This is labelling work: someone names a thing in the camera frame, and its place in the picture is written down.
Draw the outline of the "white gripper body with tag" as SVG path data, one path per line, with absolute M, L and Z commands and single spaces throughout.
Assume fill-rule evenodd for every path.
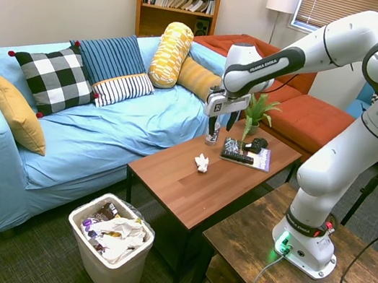
M 205 103 L 205 114 L 209 117 L 229 115 L 236 110 L 240 112 L 245 110 L 250 103 L 250 94 L 238 98 L 227 97 L 225 89 L 220 87 L 211 87 Z

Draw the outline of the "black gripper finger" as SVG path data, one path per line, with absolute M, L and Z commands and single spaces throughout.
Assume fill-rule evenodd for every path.
M 230 114 L 229 120 L 227 122 L 227 131 L 230 131 L 232 129 L 233 125 L 236 123 L 236 121 L 238 119 L 239 114 L 241 114 L 241 112 L 239 110 L 233 111 Z
M 208 117 L 208 128 L 207 128 L 207 137 L 212 137 L 215 134 L 215 129 L 216 129 L 216 122 L 217 122 L 217 117 L 216 116 L 211 116 Z

